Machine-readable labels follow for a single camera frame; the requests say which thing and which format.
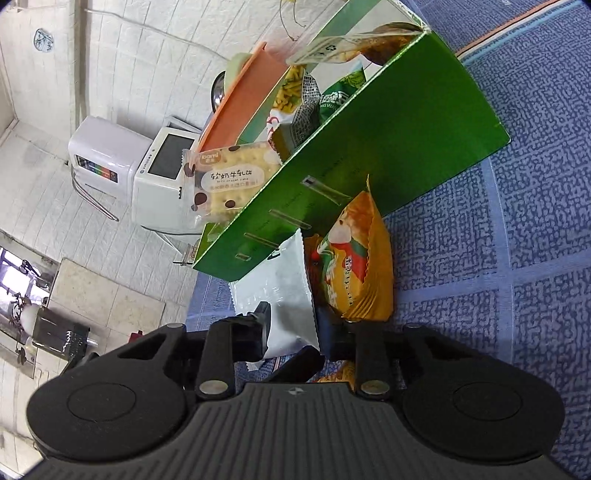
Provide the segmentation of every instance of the orange tray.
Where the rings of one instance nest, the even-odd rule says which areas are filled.
[[[238,137],[269,92],[285,75],[287,65],[265,51],[267,42],[259,42],[252,57],[225,92],[212,121],[201,136],[197,151],[236,145]]]

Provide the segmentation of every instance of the green snack bag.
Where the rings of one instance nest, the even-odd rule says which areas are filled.
[[[365,73],[359,63],[354,71],[328,87],[320,98],[320,124],[326,122],[364,83]]]

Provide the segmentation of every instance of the metal bowl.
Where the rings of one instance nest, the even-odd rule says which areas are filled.
[[[217,108],[220,106],[223,100],[224,95],[224,88],[223,88],[223,79],[226,72],[221,72],[216,79],[213,81],[212,85],[212,109],[215,112]]]

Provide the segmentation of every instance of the metal screw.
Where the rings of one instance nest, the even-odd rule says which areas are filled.
[[[221,380],[207,380],[199,385],[199,390],[206,395],[219,395],[228,389],[228,384]]]
[[[383,395],[390,390],[390,385],[381,380],[367,380],[361,384],[361,390],[367,395]]]

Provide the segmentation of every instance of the white tile floor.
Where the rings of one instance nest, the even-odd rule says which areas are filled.
[[[132,332],[156,330],[164,311],[164,302],[117,285],[70,260],[61,263],[48,306],[90,327],[90,337],[99,344],[98,353],[127,343]],[[37,355],[41,355],[39,363],[44,369],[57,371],[56,365],[45,360],[49,354],[39,350]]]

